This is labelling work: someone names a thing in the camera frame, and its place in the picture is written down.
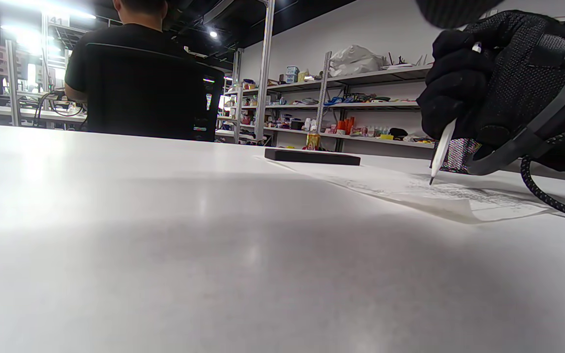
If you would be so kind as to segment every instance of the hand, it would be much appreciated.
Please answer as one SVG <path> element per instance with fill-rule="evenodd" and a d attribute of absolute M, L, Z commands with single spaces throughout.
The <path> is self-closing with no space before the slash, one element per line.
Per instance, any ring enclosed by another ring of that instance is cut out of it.
<path fill-rule="evenodd" d="M 447 123 L 457 118 L 455 138 L 474 138 L 491 152 L 531 122 L 565 85 L 565 26 L 555 19 L 505 11 L 466 27 L 465 40 L 457 41 L 462 43 L 460 49 L 451 45 L 455 40 L 447 40 L 448 35 L 457 38 L 457 34 L 446 33 L 440 34 L 434 44 L 437 62 L 419 99 L 422 127 L 431 137 L 436 138 L 438 131 L 441 134 Z M 481 56 L 493 61 L 491 76 L 482 66 L 448 63 L 449 58 L 463 60 L 464 50 L 473 42 L 481 42 Z M 457 52 L 462 52 L 460 59 L 455 58 Z M 466 70 L 475 72 L 466 74 Z M 453 79 L 450 89 L 439 83 L 445 76 L 457 74 L 460 80 Z M 487 91 L 483 95 L 482 75 L 486 78 L 483 90 Z M 541 137 L 547 139 L 561 132 L 565 132 L 565 123 Z M 544 156 L 540 161 L 565 170 L 565 144 L 550 154 L 556 158 Z"/>
<path fill-rule="evenodd" d="M 417 99 L 422 110 L 422 129 L 439 139 L 444 128 L 458 119 L 453 138 L 475 138 L 466 114 L 480 104 L 488 90 L 494 62 L 472 50 L 477 41 L 471 33 L 444 31 L 433 43 L 435 64 L 426 76 L 426 89 Z"/>

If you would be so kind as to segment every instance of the sheet of paper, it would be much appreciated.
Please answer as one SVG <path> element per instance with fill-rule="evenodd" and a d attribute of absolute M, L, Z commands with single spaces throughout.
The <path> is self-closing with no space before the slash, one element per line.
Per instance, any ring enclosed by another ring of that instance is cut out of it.
<path fill-rule="evenodd" d="M 498 190 L 441 181 L 429 186 L 428 175 L 406 174 L 367 166 L 270 162 L 355 192 L 462 223 L 484 223 L 549 212 L 549 208 L 545 206 Z"/>

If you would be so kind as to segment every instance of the chair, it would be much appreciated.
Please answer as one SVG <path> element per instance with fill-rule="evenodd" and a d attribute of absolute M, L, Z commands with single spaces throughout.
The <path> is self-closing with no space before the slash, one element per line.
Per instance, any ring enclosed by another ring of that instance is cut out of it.
<path fill-rule="evenodd" d="M 116 45 L 89 43 L 87 53 L 89 131 L 215 141 L 221 71 Z"/>

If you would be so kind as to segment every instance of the person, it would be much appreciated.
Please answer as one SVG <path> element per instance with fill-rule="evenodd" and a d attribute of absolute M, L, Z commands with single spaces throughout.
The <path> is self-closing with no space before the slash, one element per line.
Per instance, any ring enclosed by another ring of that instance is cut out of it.
<path fill-rule="evenodd" d="M 88 43 L 119 45 L 188 58 L 184 49 L 163 33 L 163 20 L 168 11 L 166 0 L 113 0 L 113 4 L 123 26 L 85 34 L 71 54 L 65 74 L 65 94 L 73 101 L 87 101 L 85 61 Z"/>
<path fill-rule="evenodd" d="M 460 23 L 437 14 L 425 17 Z M 472 50 L 477 42 L 482 54 Z M 485 156 L 531 122 L 565 85 L 565 23 L 542 14 L 503 11 L 462 31 L 440 33 L 433 57 L 427 87 L 417 99 L 422 129 L 438 139 L 457 119 L 453 138 L 474 139 L 482 145 L 477 155 Z M 565 122 L 540 138 L 563 132 Z M 565 143 L 536 161 L 565 172 Z"/>

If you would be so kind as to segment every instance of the box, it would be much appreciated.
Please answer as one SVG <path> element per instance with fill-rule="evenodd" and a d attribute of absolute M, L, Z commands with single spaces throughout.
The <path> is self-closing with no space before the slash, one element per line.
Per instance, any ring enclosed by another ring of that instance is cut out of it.
<path fill-rule="evenodd" d="M 298 82 L 298 75 L 285 75 L 285 82 L 287 83 L 296 83 Z"/>
<path fill-rule="evenodd" d="M 300 73 L 300 69 L 297 66 L 287 66 L 287 76 L 297 75 Z"/>

